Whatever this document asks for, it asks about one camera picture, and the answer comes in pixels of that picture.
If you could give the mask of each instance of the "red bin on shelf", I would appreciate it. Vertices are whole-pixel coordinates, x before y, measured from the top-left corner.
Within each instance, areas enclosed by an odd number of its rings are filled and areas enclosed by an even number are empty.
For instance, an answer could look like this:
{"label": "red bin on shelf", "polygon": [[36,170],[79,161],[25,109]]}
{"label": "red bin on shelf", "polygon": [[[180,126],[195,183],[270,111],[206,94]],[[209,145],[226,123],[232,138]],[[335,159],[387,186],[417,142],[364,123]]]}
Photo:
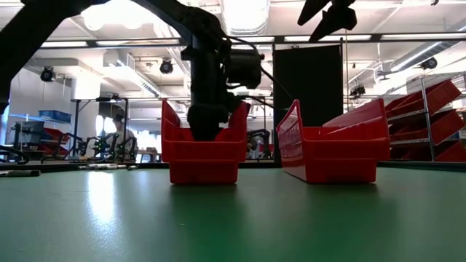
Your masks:
{"label": "red bin on shelf", "polygon": [[371,183],[376,180],[377,162],[390,158],[382,99],[322,127],[303,127],[295,100],[277,135],[284,171],[308,183]]}
{"label": "red bin on shelf", "polygon": [[166,100],[162,102],[162,160],[170,164],[174,184],[236,183],[238,164],[247,148],[247,120],[250,105],[242,103],[230,116],[229,128],[211,142],[194,141],[189,128]]}

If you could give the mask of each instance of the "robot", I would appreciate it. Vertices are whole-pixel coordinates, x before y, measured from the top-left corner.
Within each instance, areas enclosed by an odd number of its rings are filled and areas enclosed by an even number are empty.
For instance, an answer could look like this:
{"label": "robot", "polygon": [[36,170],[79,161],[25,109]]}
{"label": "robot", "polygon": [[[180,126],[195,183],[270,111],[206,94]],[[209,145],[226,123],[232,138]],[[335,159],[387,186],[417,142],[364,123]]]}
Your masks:
{"label": "robot", "polygon": [[[24,7],[0,32],[0,114],[9,104],[10,83],[20,69],[68,17],[79,15],[94,4],[109,0],[22,0]],[[241,103],[229,89],[238,84],[255,89],[261,82],[261,60],[257,49],[232,49],[215,15],[196,7],[188,7],[176,0],[133,0],[171,25],[187,43],[181,53],[191,61],[191,106],[188,122],[195,140],[214,140],[220,132],[220,123],[228,122],[229,114]],[[299,19],[303,25],[330,0],[308,0]],[[355,15],[347,9],[354,0],[334,0],[333,6],[319,24],[311,40],[324,37],[342,26],[351,29]],[[338,23],[331,23],[341,15]],[[40,21],[40,26],[31,21]]]}

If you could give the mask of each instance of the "security camera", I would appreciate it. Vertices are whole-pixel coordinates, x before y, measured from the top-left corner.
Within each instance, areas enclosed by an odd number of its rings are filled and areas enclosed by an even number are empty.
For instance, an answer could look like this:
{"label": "security camera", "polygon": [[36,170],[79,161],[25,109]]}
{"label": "security camera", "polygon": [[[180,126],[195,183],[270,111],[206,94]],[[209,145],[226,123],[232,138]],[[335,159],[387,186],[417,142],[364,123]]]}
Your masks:
{"label": "security camera", "polygon": [[160,72],[162,74],[171,74],[173,72],[173,64],[170,58],[165,58],[160,65]]}
{"label": "security camera", "polygon": [[56,76],[57,75],[53,71],[53,66],[46,66],[41,73],[41,80],[46,83],[51,83],[55,81]]}
{"label": "security camera", "polygon": [[429,58],[426,61],[422,62],[420,67],[424,70],[426,69],[434,69],[437,67],[437,60],[435,58]]}

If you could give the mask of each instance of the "green table surface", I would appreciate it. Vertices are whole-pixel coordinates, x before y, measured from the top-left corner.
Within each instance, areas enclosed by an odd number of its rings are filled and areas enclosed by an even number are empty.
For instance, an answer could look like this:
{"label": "green table surface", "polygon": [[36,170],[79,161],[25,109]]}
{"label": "green table surface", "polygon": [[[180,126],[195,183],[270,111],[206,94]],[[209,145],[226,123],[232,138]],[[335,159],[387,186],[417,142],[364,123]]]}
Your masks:
{"label": "green table surface", "polygon": [[379,168],[312,186],[240,170],[171,186],[167,170],[0,179],[0,261],[466,261],[466,174]]}

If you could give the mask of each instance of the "red plastic bin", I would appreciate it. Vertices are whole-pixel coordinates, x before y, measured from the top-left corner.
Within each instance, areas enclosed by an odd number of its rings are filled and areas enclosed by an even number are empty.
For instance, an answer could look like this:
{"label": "red plastic bin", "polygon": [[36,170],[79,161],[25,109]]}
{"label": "red plastic bin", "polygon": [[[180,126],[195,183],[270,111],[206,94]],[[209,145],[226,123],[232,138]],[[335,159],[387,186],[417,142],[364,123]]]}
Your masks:
{"label": "red plastic bin", "polygon": [[[53,153],[57,151],[57,146],[39,144],[37,150],[43,151],[45,156],[51,156]],[[64,149],[63,147],[60,147],[60,152],[58,153],[59,156],[64,156],[67,153],[68,150]]]}
{"label": "red plastic bin", "polygon": [[230,116],[229,128],[212,142],[194,141],[189,128],[168,102],[162,102],[162,160],[170,164],[174,184],[236,183],[238,164],[246,159],[247,120],[250,105],[242,103]]}
{"label": "red plastic bin", "polygon": [[[56,129],[52,129],[52,128],[45,128],[44,127],[44,132],[47,133],[52,139],[50,140],[53,140],[55,143],[58,142],[58,139],[60,139],[60,136],[63,135],[63,133],[60,131],[60,130],[56,130]],[[62,139],[62,143],[66,143],[68,142],[68,140],[70,139],[70,137],[67,135],[65,137],[63,137]]]}
{"label": "red plastic bin", "polygon": [[[458,130],[462,129],[465,123],[458,116],[457,112],[452,109],[440,112],[431,117],[430,129],[432,131],[432,139],[435,145],[438,145],[445,139],[452,136]],[[428,138],[427,123],[421,119],[413,124],[410,124],[403,129],[390,136],[391,141],[404,141]]]}
{"label": "red plastic bin", "polygon": [[277,135],[284,171],[308,183],[371,183],[376,180],[377,162],[390,158],[382,99],[322,127],[303,127],[295,100]]}
{"label": "red plastic bin", "polygon": [[[459,97],[461,95],[461,92],[451,82],[451,80],[446,80],[444,82],[428,87],[426,89],[426,95],[427,104],[429,106],[429,114],[433,115],[442,107],[446,106],[455,98]],[[389,118],[422,109],[424,109],[424,100],[422,99],[421,91],[394,100],[386,107],[387,117]]]}
{"label": "red plastic bin", "polygon": [[[466,162],[466,149],[461,141],[446,141],[434,148],[436,162]],[[405,160],[431,161],[429,146],[410,148],[405,156]]]}

